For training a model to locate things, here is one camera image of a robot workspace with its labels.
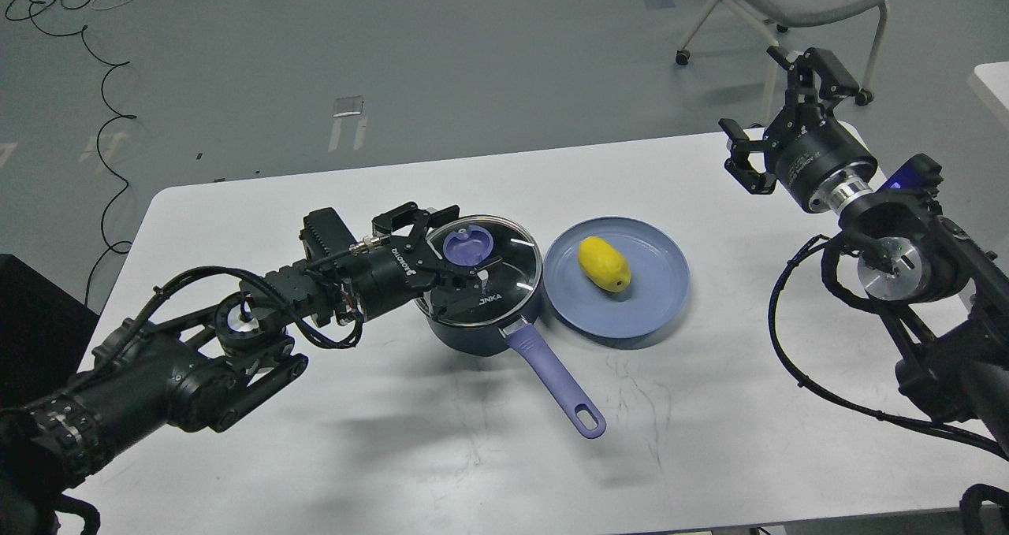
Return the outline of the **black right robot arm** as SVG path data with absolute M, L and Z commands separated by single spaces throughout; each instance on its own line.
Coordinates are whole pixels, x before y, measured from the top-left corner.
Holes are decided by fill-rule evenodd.
M 1005 459 L 1008 449 L 1008 283 L 995 256 L 944 214 L 940 164 L 912 155 L 878 189 L 878 161 L 840 125 L 835 108 L 865 100 L 857 80 L 825 48 L 767 54 L 787 75 L 784 104 L 751 139 L 722 118 L 725 171 L 753 195 L 782 187 L 804 212 L 836 213 L 839 233 L 814 236 L 778 276 L 768 306 L 769 337 L 798 387 L 848 410 Z M 803 373 L 777 333 L 777 308 L 794 269 L 821 254 L 821 281 L 843 304 L 877 316 L 894 342 L 899 392 L 924 417 L 908 418 L 847 401 Z

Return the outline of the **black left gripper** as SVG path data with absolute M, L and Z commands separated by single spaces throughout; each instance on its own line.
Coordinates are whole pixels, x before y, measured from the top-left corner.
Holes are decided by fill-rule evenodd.
M 434 273 L 425 266 L 440 252 L 429 233 L 460 218 L 458 205 L 429 210 L 408 202 L 371 220 L 369 254 L 347 259 L 347 276 L 365 321 L 371 321 L 424 294 L 434 286 Z M 491 256 L 472 266 L 465 277 L 453 276 L 445 286 L 426 292 L 426 314 L 433 319 L 457 318 L 493 294 L 491 280 L 502 257 Z

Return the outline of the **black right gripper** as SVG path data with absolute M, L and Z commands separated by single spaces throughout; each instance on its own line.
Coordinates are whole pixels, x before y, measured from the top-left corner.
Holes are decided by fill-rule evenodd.
M 784 104 L 765 139 L 750 139 L 735 120 L 718 119 L 728 137 L 725 171 L 752 195 L 770 195 L 781 186 L 807 213 L 840 214 L 869 194 L 869 181 L 878 172 L 878 159 L 832 117 L 861 87 L 826 48 L 807 48 L 792 59 L 781 46 L 769 46 L 766 54 L 786 71 Z M 752 154 L 765 154 L 766 171 L 754 168 Z

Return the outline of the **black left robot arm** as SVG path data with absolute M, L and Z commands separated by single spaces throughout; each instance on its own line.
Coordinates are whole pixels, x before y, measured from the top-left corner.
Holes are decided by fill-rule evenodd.
M 361 240 L 338 212 L 303 220 L 303 261 L 275 272 L 201 266 L 154 290 L 136 318 L 94 349 L 94 366 L 37 399 L 2 409 L 2 532 L 54 534 L 58 513 L 100 527 L 66 495 L 162 426 L 223 432 L 307 368 L 289 327 L 326 351 L 356 346 L 364 323 L 436 288 L 484 291 L 501 247 L 443 251 L 434 231 L 459 208 L 413 202 L 374 217 Z

